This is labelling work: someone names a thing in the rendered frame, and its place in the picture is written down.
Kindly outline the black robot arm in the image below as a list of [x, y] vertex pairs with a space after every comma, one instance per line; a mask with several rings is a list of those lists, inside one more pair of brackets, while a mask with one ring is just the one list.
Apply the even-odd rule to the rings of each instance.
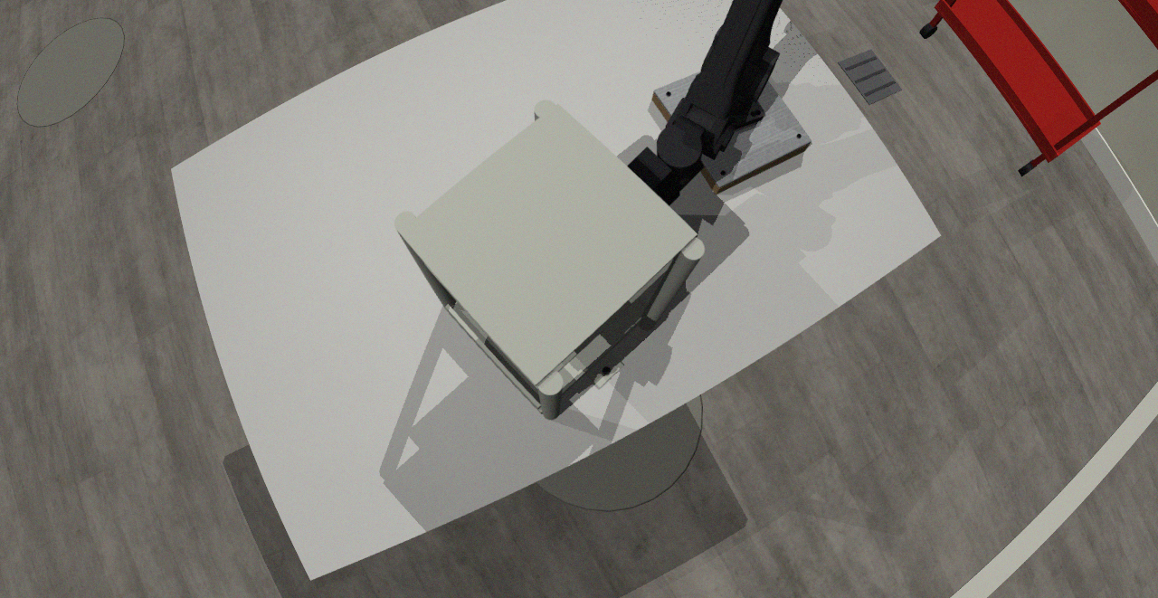
[[758, 95], [779, 57], [769, 44], [782, 1], [733, 0], [699, 74], [658, 136], [657, 156], [646, 147], [626, 165], [666, 204], [704, 168], [702, 154], [714, 160], [738, 127], [764, 119]]

